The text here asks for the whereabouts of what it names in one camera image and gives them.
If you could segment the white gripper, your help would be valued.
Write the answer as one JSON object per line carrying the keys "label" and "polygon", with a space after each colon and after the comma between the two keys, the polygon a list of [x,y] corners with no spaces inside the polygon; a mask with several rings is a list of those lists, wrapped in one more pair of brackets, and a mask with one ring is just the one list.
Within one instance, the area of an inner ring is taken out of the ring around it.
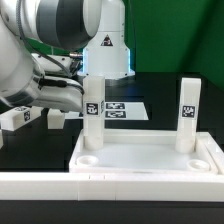
{"label": "white gripper", "polygon": [[83,109],[82,85],[66,76],[66,73],[55,63],[37,53],[32,57],[44,70],[40,95],[31,103],[32,106],[58,109],[64,112],[81,112]]}

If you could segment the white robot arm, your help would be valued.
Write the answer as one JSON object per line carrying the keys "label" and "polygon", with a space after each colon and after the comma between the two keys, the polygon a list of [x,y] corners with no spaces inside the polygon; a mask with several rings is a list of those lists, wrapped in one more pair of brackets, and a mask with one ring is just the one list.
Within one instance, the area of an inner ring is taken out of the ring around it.
{"label": "white robot arm", "polygon": [[83,50],[79,77],[130,79],[122,0],[0,0],[0,101],[10,107],[82,109],[83,87],[48,76],[26,49],[28,38],[69,52]]}

